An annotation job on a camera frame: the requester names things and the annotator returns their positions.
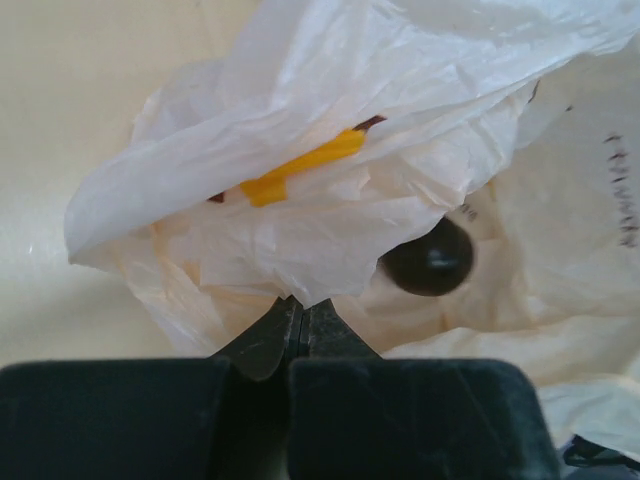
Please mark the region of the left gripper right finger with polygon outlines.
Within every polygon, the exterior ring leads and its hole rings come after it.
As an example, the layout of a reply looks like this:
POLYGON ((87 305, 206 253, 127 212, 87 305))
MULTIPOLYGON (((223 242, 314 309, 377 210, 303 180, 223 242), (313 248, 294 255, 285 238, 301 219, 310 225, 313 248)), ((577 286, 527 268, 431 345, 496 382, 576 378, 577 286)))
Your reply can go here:
POLYGON ((492 359, 380 358, 330 302, 289 367, 293 479, 556 479, 535 390, 492 359))

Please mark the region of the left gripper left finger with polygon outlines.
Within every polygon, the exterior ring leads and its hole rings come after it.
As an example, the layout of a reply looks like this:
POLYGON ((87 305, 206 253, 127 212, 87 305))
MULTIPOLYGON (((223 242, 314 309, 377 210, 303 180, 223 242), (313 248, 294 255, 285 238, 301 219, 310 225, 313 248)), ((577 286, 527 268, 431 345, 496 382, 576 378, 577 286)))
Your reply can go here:
POLYGON ((284 478, 284 370, 299 321, 288 298, 208 357, 4 367, 2 477, 284 478))

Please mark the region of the white banana-print plastic bag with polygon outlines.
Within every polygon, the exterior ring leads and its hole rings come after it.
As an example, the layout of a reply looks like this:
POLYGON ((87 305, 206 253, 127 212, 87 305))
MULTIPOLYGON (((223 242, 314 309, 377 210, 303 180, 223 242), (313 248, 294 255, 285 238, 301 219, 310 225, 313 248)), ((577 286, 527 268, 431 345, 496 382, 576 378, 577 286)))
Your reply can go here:
POLYGON ((64 235, 184 354, 328 299, 386 357, 517 365, 557 445, 637 458, 639 5, 265 1, 148 98, 64 235), (380 258, 443 218, 469 277, 400 289, 380 258))

